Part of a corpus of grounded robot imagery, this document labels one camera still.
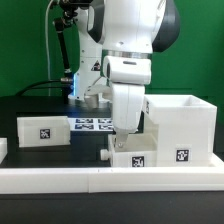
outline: white base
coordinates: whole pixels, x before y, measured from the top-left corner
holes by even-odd
[[[224,190],[224,163],[209,167],[1,169],[0,194]]]

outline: green background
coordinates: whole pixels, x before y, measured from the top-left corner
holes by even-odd
[[[47,79],[44,17],[48,0],[7,0],[0,12],[0,96],[13,95],[25,86]],[[181,33],[164,53],[153,56],[153,94],[193,94],[218,106],[224,123],[224,1],[175,0]],[[50,12],[50,21],[61,10]],[[50,26],[52,78],[63,76],[54,27]],[[76,27],[66,30],[74,71],[79,66]]]

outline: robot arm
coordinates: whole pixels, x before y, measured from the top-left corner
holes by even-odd
[[[101,32],[90,35],[103,43],[103,74],[112,89],[112,119],[116,148],[125,147],[139,124],[151,80],[151,54],[164,51],[177,39],[179,16],[173,0],[94,0],[90,18],[101,20]]]

